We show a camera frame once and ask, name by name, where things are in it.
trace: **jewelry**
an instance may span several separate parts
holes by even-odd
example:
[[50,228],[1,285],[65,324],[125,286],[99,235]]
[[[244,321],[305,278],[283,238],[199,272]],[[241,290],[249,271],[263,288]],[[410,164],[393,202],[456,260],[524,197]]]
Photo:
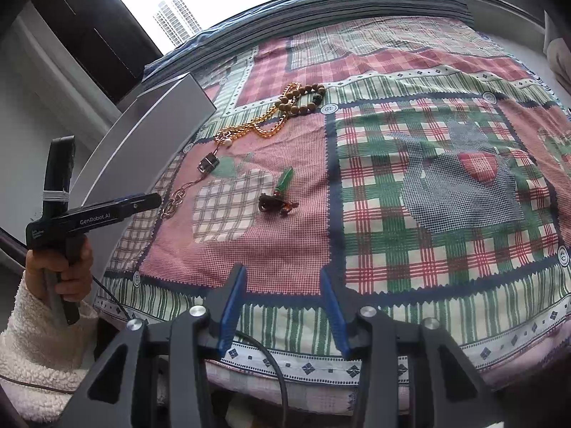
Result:
[[[313,95],[312,101],[309,102],[307,106],[296,105],[296,102],[298,102],[298,99],[302,95],[311,92],[314,92],[315,94]],[[183,200],[185,199],[186,190],[189,187],[192,187],[193,185],[204,180],[208,174],[210,174],[214,169],[216,169],[218,164],[220,164],[220,161],[216,157],[218,148],[220,148],[222,145],[228,148],[232,146],[232,143],[236,139],[243,137],[244,135],[252,131],[255,132],[257,135],[261,136],[262,138],[270,138],[274,136],[282,129],[282,127],[290,117],[297,115],[305,115],[314,112],[323,101],[323,95],[325,95],[325,87],[321,84],[306,85],[305,87],[302,87],[302,85],[298,82],[291,82],[285,88],[284,92],[279,97],[278,101],[276,101],[266,113],[262,114],[259,117],[254,117],[250,122],[246,122],[245,124],[228,125],[228,127],[224,127],[223,129],[219,130],[214,137],[216,148],[214,149],[213,152],[208,153],[204,158],[202,158],[201,162],[198,164],[198,170],[201,173],[201,177],[191,182],[185,183],[173,193],[172,197],[167,201],[167,204],[163,209],[162,217],[171,218],[178,209],[178,206],[180,206]],[[274,125],[272,128],[268,130],[262,129],[260,127],[260,124],[262,122],[266,122],[267,120],[271,119],[272,116],[278,111],[282,112],[283,115],[280,116],[280,119],[276,123],[276,125]],[[289,180],[285,184],[286,187],[289,184],[289,181],[291,180],[292,176],[293,176],[293,169],[291,169],[291,176],[289,177]],[[284,209],[285,215],[287,215],[291,211],[291,209],[298,206],[298,203],[288,203],[287,201],[283,201],[282,199],[280,199],[279,196],[277,198],[282,202],[278,210],[281,212],[282,209]],[[267,199],[265,201],[266,202],[264,203],[264,207],[267,209],[262,209],[262,203],[260,203],[259,206],[260,210],[274,210],[273,209],[274,206],[277,207],[278,205],[278,202],[276,200],[272,200],[272,203]]]
[[285,190],[293,178],[293,167],[289,167],[282,172],[273,195],[262,193],[258,198],[258,208],[262,212],[279,212],[282,217],[287,216],[292,209],[299,206],[299,203],[292,203],[283,198]]

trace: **metal screw cap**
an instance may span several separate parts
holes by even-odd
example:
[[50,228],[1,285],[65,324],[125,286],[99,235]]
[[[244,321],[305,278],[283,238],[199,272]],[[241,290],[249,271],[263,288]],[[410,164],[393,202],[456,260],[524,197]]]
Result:
[[127,330],[135,331],[143,326],[141,319],[131,319],[127,322]]
[[377,313],[377,309],[375,309],[373,306],[363,306],[361,307],[361,310],[359,310],[359,313],[363,317],[374,317]]
[[204,306],[192,306],[188,312],[193,316],[193,317],[202,317],[204,314],[206,314],[206,307]]
[[438,330],[438,328],[440,328],[440,322],[434,317],[426,317],[426,319],[423,320],[423,325],[429,330]]

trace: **white elastic band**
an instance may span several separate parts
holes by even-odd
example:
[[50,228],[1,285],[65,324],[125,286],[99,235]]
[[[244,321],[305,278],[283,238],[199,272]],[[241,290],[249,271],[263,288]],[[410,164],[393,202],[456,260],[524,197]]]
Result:
[[56,192],[53,190],[44,190],[44,201],[61,201],[67,203],[70,200],[68,192]]

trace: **green stone pendant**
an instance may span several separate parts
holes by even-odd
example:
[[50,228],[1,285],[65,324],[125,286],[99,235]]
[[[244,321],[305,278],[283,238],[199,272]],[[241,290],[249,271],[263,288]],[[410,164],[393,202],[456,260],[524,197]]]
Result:
[[288,167],[282,172],[278,179],[273,195],[262,193],[258,200],[258,208],[262,212],[279,212],[282,217],[287,216],[290,211],[299,206],[299,203],[292,203],[284,199],[287,187],[293,179],[293,167]]

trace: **black cable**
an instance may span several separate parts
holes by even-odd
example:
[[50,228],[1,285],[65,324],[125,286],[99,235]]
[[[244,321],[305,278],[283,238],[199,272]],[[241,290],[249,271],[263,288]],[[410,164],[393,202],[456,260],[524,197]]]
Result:
[[61,394],[73,394],[74,393],[73,391],[68,391],[67,389],[57,389],[57,388],[52,388],[49,386],[42,386],[41,384],[33,384],[33,383],[26,383],[24,381],[18,381],[17,379],[5,377],[2,374],[0,374],[0,378],[5,379],[6,381],[9,381],[10,383],[20,384],[21,386],[29,386],[31,388],[45,389],[46,391],[53,391],[54,393],[61,393]]
[[131,317],[129,317],[129,314],[127,314],[127,311],[125,310],[125,308],[123,307],[123,305],[117,300],[117,298],[115,297],[115,295],[113,293],[111,293],[99,280],[97,280],[93,275],[93,281],[95,283],[97,283],[99,285],[99,287],[105,291],[113,300],[113,302],[115,302],[119,308],[121,309],[121,312],[125,315],[125,317],[127,317],[127,320],[130,320]]
[[284,379],[284,375],[282,373],[282,370],[280,369],[280,366],[278,365],[278,363],[276,362],[276,360],[273,358],[272,354],[269,353],[269,351],[264,347],[264,345],[262,343],[260,343],[258,340],[252,338],[250,335],[247,335],[246,333],[242,333],[241,331],[236,330],[236,336],[238,336],[239,338],[242,338],[243,340],[249,342],[250,344],[254,345],[255,347],[257,347],[262,354],[264,354],[264,356],[266,356],[266,359],[268,360],[268,362],[270,363],[270,365],[273,367],[273,371],[276,372],[276,376],[278,377],[278,383],[280,385],[280,392],[282,393],[282,428],[286,428],[287,426],[287,413],[289,410],[288,407],[288,399],[287,399],[287,388],[286,388],[286,381]]

